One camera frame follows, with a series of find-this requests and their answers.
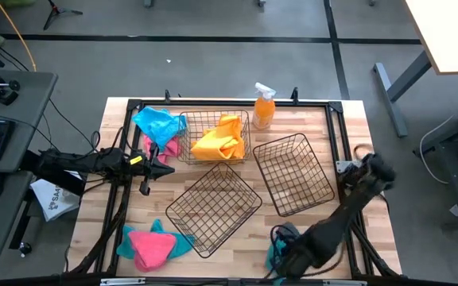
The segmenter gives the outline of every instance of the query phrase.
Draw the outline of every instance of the yellow cloth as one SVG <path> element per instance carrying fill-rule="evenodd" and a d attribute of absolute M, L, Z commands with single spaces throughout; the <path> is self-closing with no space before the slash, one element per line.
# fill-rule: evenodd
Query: yellow cloth
<path fill-rule="evenodd" d="M 217 127 L 204 130 L 203 137 L 192 143 L 192 154 L 197 160 L 243 159 L 245 142 L 241 132 L 242 119 L 223 114 Z"/>

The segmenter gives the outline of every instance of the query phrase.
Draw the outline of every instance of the white spray nozzle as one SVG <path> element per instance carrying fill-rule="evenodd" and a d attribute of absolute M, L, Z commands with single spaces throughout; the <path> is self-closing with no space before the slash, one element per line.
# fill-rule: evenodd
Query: white spray nozzle
<path fill-rule="evenodd" d="M 255 88 L 261 92 L 264 99 L 271 99 L 277 92 L 261 83 L 255 83 Z"/>

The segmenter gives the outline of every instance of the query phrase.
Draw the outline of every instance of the pink cloth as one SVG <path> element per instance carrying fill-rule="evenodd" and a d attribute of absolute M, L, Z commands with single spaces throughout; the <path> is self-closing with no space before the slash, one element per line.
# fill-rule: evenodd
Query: pink cloth
<path fill-rule="evenodd" d="M 151 146 L 152 141 L 146 135 L 142 136 L 144 138 L 144 149 L 146 150 L 146 154 L 149 156 L 149 147 Z M 158 160 L 160 163 L 165 164 L 167 156 L 178 157 L 178 137 L 173 137 L 173 139 L 167 142 L 165 150 L 160 150 L 158 154 Z"/>
<path fill-rule="evenodd" d="M 160 268 L 176 244 L 176 238 L 172 234 L 131 231 L 128 236 L 135 250 L 135 267 L 141 272 Z"/>

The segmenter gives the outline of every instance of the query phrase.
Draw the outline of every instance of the white paper bag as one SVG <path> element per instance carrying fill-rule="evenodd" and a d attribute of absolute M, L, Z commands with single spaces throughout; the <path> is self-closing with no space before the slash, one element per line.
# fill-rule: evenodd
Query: white paper bag
<path fill-rule="evenodd" d="M 70 172 L 80 179 L 78 172 Z M 44 212 L 45 221 L 51 221 L 62 214 L 79 207 L 80 197 L 64 190 L 46 180 L 38 180 L 31 184 L 35 196 Z"/>

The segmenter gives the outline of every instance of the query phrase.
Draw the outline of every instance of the orange cable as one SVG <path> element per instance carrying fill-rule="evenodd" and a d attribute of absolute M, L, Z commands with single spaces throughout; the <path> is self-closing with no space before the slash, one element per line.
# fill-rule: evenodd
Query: orange cable
<path fill-rule="evenodd" d="M 28 56 L 29 56 L 29 59 L 31 60 L 31 64 L 33 65 L 33 70 L 36 72 L 37 71 L 37 66 L 35 64 L 35 60 L 33 59 L 33 56 L 31 55 L 31 52 L 28 48 L 28 45 L 25 43 L 24 39 L 22 38 L 21 34 L 19 33 L 19 30 L 17 29 L 17 27 L 15 26 L 14 22 L 12 21 L 12 19 L 10 18 L 10 16 L 8 16 L 8 13 L 5 11 L 5 8 L 3 8 L 3 6 L 1 5 L 0 3 L 0 10 L 5 14 L 5 17 L 6 19 L 8 20 L 8 22 L 12 25 L 12 28 L 14 28 L 14 31 L 15 33 L 17 33 L 17 35 L 19 36 L 19 39 L 21 39 L 21 42 L 22 44 L 24 45 L 24 48 L 25 50 L 27 51 L 28 53 Z"/>

